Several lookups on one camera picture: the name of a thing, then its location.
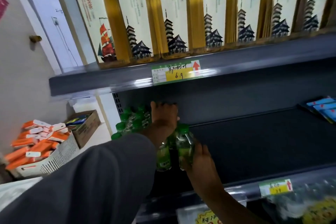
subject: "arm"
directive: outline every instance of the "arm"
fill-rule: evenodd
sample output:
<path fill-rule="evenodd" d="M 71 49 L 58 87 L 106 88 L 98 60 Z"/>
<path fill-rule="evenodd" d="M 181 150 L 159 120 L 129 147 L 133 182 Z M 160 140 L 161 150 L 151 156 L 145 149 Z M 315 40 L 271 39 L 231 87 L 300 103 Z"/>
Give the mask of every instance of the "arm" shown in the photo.
<path fill-rule="evenodd" d="M 3 209 L 1 224 L 131 223 L 152 189 L 157 147 L 176 127 L 176 106 L 153 107 L 142 134 L 89 148 Z"/>
<path fill-rule="evenodd" d="M 183 160 L 195 192 L 218 216 L 222 223 L 227 224 L 267 224 L 243 205 L 238 203 L 224 190 L 206 145 L 196 142 L 192 166 Z"/>

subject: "sleeve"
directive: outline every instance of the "sleeve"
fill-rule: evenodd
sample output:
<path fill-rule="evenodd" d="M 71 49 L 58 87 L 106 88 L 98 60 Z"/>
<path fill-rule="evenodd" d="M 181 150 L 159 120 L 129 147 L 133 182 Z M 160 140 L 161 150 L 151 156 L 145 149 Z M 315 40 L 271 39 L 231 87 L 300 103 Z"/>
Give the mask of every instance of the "sleeve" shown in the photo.
<path fill-rule="evenodd" d="M 144 135 L 93 146 L 3 209 L 1 224 L 131 223 L 155 168 L 156 149 Z"/>

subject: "pagoda illustration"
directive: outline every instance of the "pagoda illustration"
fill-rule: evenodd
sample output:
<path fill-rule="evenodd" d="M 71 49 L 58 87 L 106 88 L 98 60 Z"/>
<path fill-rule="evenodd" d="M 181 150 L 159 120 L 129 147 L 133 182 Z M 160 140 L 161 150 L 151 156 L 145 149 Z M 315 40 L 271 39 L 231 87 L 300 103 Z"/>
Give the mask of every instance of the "pagoda illustration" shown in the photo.
<path fill-rule="evenodd" d="M 166 10 L 166 20 L 165 20 L 165 28 L 166 28 L 166 37 L 168 42 L 168 50 L 170 54 L 185 52 L 187 46 L 185 46 L 185 42 L 181 39 L 180 35 L 173 37 L 173 22 L 167 19 L 167 10 Z"/>
<path fill-rule="evenodd" d="M 98 48 L 98 56 L 101 57 L 103 62 L 116 61 L 116 52 L 114 50 L 114 44 L 112 39 L 111 29 L 107 29 L 105 24 L 102 24 L 101 20 L 108 20 L 107 18 L 99 18 L 100 21 L 100 38 L 101 44 Z"/>
<path fill-rule="evenodd" d="M 240 10 L 238 11 L 238 42 L 249 42 L 254 40 L 254 31 L 251 25 L 245 27 L 246 12 L 242 9 L 243 1 L 240 3 Z"/>
<path fill-rule="evenodd" d="M 319 29 L 319 20 L 317 18 L 317 14 L 313 16 L 314 6 L 315 6 L 315 0 L 307 1 L 302 28 L 305 31 L 312 32 L 317 31 Z"/>
<path fill-rule="evenodd" d="M 287 36 L 289 33 L 289 26 L 286 19 L 281 19 L 282 5 L 279 4 L 279 0 L 273 6 L 273 16 L 272 16 L 272 37 Z"/>
<path fill-rule="evenodd" d="M 218 33 L 218 30 L 212 30 L 212 16 L 208 14 L 208 5 L 206 6 L 206 14 L 204 16 L 204 27 L 205 27 L 205 42 L 207 47 L 215 47 L 222 45 L 222 36 Z"/>
<path fill-rule="evenodd" d="M 129 44 L 131 45 L 133 56 L 137 59 L 142 59 L 144 57 L 150 57 L 152 53 L 149 51 L 150 48 L 148 48 L 144 44 L 143 41 L 140 41 L 139 43 L 137 43 L 137 40 L 135 38 L 135 29 L 128 24 L 127 16 L 126 16 L 126 21 L 127 21 L 126 31 L 128 35 L 128 41 L 129 41 Z"/>

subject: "red arrow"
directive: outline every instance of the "red arrow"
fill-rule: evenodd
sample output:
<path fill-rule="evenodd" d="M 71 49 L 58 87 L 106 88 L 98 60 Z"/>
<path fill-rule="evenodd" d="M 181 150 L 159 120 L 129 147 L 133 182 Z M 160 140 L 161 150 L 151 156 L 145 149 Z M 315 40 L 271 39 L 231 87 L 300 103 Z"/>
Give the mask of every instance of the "red arrow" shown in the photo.
<path fill-rule="evenodd" d="M 195 70 L 198 70 L 198 68 L 201 66 L 195 61 L 192 67 L 195 68 Z"/>
<path fill-rule="evenodd" d="M 288 190 L 289 191 L 292 191 L 292 184 L 291 184 L 291 182 L 290 181 L 287 181 L 287 186 L 288 186 Z"/>

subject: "white plastic basket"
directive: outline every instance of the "white plastic basket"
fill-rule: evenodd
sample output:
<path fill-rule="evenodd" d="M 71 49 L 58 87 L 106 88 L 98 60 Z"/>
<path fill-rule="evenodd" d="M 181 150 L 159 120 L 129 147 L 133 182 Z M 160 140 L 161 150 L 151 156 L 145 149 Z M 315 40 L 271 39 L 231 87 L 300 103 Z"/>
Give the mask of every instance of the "white plastic basket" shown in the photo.
<path fill-rule="evenodd" d="M 70 133 L 69 138 L 61 143 L 48 158 L 36 163 L 19 166 L 16 171 L 24 177 L 51 174 L 78 153 L 79 147 L 74 135 Z"/>

